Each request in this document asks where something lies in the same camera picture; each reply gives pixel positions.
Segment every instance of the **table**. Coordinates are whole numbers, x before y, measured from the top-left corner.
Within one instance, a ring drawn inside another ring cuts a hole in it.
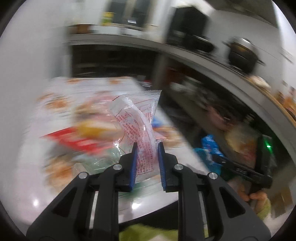
[[[123,83],[117,85],[114,82],[110,84],[108,78],[90,78],[84,84],[92,85],[92,91],[94,92],[101,90],[120,90],[123,92],[142,90],[142,87],[133,78],[121,80]],[[71,88],[66,88],[66,81],[66,77],[54,78],[47,92],[63,92],[63,94],[67,93],[69,95],[79,93],[83,95],[85,86],[78,82],[73,83]],[[157,108],[155,116],[164,124],[172,124],[160,108]],[[64,123],[54,119],[51,121],[54,125],[44,126],[44,123],[35,121],[38,118],[42,118],[42,114],[37,104],[31,118],[31,126],[25,134],[19,153],[15,188],[12,190],[16,197],[15,200],[12,200],[15,207],[14,216],[27,225],[30,225],[57,195],[46,184],[46,174],[43,171],[50,150],[55,144],[40,137],[65,127]],[[179,163],[190,167],[195,172],[208,173],[207,167],[185,139],[180,147],[170,148],[166,152],[176,155]],[[161,186],[160,176],[155,176],[137,184],[134,192],[119,195],[119,223],[149,214],[177,200],[178,193],[165,193]]]

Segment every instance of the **red package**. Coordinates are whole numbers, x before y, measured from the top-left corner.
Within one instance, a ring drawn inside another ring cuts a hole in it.
[[[97,155],[102,150],[113,146],[113,142],[106,142],[106,140],[100,141],[82,138],[78,135],[74,127],[56,131],[45,136],[61,143],[64,146],[70,147],[75,151],[82,151],[92,155]]]

